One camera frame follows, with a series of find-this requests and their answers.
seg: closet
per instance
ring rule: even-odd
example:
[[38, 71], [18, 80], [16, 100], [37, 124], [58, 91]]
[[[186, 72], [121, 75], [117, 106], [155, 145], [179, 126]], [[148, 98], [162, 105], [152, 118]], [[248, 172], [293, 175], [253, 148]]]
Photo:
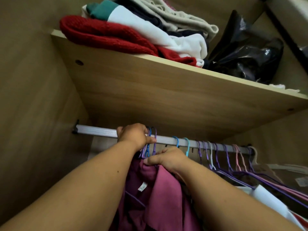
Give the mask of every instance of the closet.
[[[308, 75], [287, 44], [274, 81], [300, 93], [151, 55], [76, 45], [59, 30], [59, 20], [80, 14], [92, 1], [102, 0], [2, 0], [1, 224], [86, 161], [89, 152], [115, 142], [73, 135], [77, 120], [111, 129], [140, 122], [161, 136], [252, 144], [259, 163], [308, 166]], [[233, 9], [282, 38], [264, 1], [168, 0], [219, 27], [210, 50]]]

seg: human hand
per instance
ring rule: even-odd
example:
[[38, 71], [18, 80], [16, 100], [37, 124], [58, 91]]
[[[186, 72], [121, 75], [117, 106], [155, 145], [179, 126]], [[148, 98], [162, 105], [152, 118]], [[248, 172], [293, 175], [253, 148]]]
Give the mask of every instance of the human hand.
[[147, 143], [156, 143], [156, 139], [150, 136], [145, 136], [148, 133], [148, 129], [145, 125], [136, 123], [128, 125], [126, 127], [118, 127], [116, 129], [118, 135], [118, 142], [132, 143], [134, 151], [140, 151]]
[[144, 163], [147, 165], [160, 164], [169, 172], [177, 175], [180, 168], [189, 161], [190, 159], [177, 147], [165, 148], [156, 155], [144, 159]]

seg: closet rod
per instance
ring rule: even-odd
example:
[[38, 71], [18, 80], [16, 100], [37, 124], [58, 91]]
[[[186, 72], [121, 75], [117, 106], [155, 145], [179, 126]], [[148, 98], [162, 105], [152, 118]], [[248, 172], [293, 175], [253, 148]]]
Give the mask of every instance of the closet rod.
[[[109, 138], [115, 138], [117, 139], [118, 136], [116, 134], [116, 130], [113, 129], [107, 129], [107, 128], [100, 128], [100, 127], [93, 127], [93, 126], [85, 126], [85, 125], [76, 125], [75, 129], [73, 131], [75, 134], [86, 134], [86, 135], [95, 135], [95, 136], [103, 136], [103, 137], [109, 137]], [[174, 145], [176, 146], [177, 140], [172, 137], [166, 137], [166, 136], [157, 136], [156, 137], [157, 142], [160, 144], [167, 144], [167, 145]], [[189, 140], [190, 147], [198, 148], [198, 142], [194, 140]], [[210, 149], [210, 146], [208, 143], [205, 143], [206, 148]], [[187, 140], [185, 139], [179, 139], [179, 146], [181, 147], [187, 147]], [[224, 151], [224, 147], [222, 144], [217, 143], [218, 150]], [[235, 152], [233, 147], [231, 145], [226, 145], [228, 152]], [[203, 143], [200, 143], [200, 148], [204, 149]], [[216, 146], [212, 144], [213, 150], [216, 150]], [[240, 151], [243, 154], [249, 154], [249, 151], [246, 147], [239, 147]]]

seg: clothing tag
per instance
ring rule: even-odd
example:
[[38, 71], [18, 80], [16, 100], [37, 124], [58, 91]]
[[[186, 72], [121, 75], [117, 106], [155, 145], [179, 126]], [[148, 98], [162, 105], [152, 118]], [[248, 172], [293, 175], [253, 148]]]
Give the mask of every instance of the clothing tag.
[[143, 192], [143, 190], [148, 186], [146, 182], [143, 182], [142, 185], [139, 187], [139, 191]]
[[295, 178], [295, 181], [300, 187], [306, 187], [308, 186], [308, 177], [299, 177]]

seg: purple clothing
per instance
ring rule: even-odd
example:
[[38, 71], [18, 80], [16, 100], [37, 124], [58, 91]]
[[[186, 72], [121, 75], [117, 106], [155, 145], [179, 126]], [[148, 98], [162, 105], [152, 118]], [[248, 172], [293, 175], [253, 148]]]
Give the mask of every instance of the purple clothing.
[[[138, 188], [146, 182], [141, 192]], [[200, 231], [180, 183], [163, 167], [147, 166], [133, 159], [117, 214], [109, 231]]]

